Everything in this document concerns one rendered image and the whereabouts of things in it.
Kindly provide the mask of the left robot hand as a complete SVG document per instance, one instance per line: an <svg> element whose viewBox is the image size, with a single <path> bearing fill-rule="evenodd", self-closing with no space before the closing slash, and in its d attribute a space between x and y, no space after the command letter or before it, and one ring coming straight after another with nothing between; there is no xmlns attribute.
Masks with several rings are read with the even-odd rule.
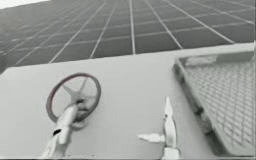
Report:
<svg viewBox="0 0 256 160"><path fill-rule="evenodd" d="M78 122L77 119L80 118L84 113L89 111L88 107L85 105L83 99L79 99L76 103L68 107L65 111L64 126L70 127L76 131L81 130L82 128L88 125L88 122L83 119Z"/></svg>

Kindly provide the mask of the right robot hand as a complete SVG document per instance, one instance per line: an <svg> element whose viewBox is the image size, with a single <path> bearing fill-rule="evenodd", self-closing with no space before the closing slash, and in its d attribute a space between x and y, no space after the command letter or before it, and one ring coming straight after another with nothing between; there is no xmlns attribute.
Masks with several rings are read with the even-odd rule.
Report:
<svg viewBox="0 0 256 160"><path fill-rule="evenodd" d="M165 99L165 107L163 114L163 132L139 134L138 138L150 143L164 143L166 147L177 147L177 130L174 120L174 111L169 97Z"/></svg>

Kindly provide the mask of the dark steering wheel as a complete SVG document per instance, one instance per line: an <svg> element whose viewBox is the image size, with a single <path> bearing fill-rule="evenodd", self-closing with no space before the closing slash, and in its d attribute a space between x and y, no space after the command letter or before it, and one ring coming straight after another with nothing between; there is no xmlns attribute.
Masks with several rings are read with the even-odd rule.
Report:
<svg viewBox="0 0 256 160"><path fill-rule="evenodd" d="M75 78L84 79L84 81L82 82L78 90L72 90L71 88L66 86L66 83L68 81L71 81L72 79L75 79ZM86 95L83 92L88 79L90 79L93 82L94 87L96 89L96 93L94 95ZM75 119L75 122L81 122L82 120L89 117L99 104L99 101L101 98L101 85L99 80L93 75L88 73L72 74L70 76L65 77L57 85L55 85L51 90L49 96L47 97L46 111L49 118L53 122L56 122L59 119L59 117L53 111L53 101L54 101L55 95L59 92L61 88L63 88L70 95L70 103L66 106L66 108L69 108L73 105L78 105L80 103L83 104L83 107L80 109L80 113L78 117Z"/></svg>

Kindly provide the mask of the grey table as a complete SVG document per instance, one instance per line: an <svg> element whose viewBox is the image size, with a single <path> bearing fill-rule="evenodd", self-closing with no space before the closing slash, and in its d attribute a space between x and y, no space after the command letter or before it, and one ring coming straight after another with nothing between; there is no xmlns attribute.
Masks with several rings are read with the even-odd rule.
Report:
<svg viewBox="0 0 256 160"><path fill-rule="evenodd" d="M101 85L98 106L81 130L72 129L66 150L76 160L162 160L164 143L139 134L163 132L165 99L169 97L177 130L178 160L256 160L232 157L215 147L203 132L174 73L179 57L252 51L253 43L232 44L152 54L10 67L0 74L0 159L38 159L56 122L46 111L47 97L62 79L88 73ZM61 88L53 111L59 116L70 103Z"/></svg>

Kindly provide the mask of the grey mesh tray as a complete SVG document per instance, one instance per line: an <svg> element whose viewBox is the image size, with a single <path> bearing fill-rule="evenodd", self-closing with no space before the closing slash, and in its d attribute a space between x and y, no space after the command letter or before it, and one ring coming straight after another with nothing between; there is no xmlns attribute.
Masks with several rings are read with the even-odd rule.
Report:
<svg viewBox="0 0 256 160"><path fill-rule="evenodd" d="M224 155L256 153L254 53L179 57L174 73L203 132Z"/></svg>

